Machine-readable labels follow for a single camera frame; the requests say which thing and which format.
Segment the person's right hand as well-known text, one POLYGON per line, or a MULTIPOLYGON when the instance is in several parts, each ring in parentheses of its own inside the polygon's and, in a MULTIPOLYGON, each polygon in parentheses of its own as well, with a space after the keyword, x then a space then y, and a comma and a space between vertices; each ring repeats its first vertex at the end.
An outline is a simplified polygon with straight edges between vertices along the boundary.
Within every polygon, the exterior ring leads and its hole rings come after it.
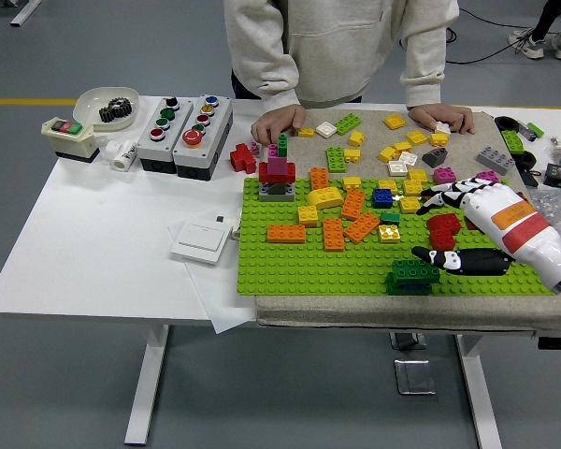
POLYGON ((264 113, 252 124, 252 137, 260 144, 276 144, 282 132, 300 129, 306 117, 306 109, 297 104, 273 109, 264 113))

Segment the person's left hand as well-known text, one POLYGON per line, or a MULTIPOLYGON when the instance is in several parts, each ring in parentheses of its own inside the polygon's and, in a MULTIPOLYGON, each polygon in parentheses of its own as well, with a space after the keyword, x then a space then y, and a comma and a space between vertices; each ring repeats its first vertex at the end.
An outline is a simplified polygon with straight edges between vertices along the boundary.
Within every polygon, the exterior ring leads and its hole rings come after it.
POLYGON ((411 119, 429 130, 435 130, 439 123, 446 123, 452 132, 475 133, 473 113, 467 107, 436 103, 411 107, 408 111, 411 119))

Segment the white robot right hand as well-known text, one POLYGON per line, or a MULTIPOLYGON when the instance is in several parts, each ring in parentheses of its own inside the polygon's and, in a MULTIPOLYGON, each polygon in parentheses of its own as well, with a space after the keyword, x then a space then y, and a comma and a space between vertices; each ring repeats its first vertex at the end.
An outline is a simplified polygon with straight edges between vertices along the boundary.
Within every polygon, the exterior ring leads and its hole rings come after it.
POLYGON ((470 178, 431 187, 422 195, 428 200, 419 215, 445 205, 458 208, 496 247, 439 251, 416 246, 412 254, 463 276, 501 276, 513 262, 526 264, 543 285, 561 293, 561 236, 509 186, 470 178))

